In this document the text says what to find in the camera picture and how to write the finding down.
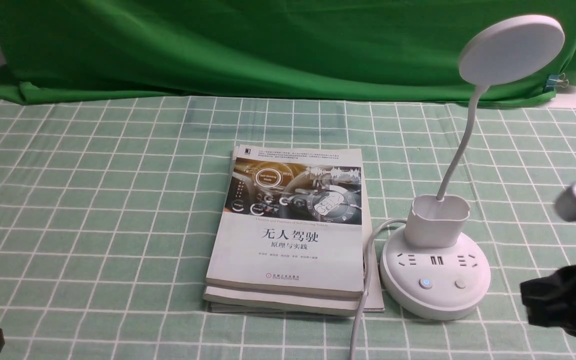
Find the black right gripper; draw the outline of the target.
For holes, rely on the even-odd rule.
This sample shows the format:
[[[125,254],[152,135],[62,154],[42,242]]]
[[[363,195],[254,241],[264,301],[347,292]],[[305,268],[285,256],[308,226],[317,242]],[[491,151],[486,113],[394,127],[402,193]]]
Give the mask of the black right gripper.
[[[523,281],[519,292],[530,325],[561,328],[576,337],[576,264]]]

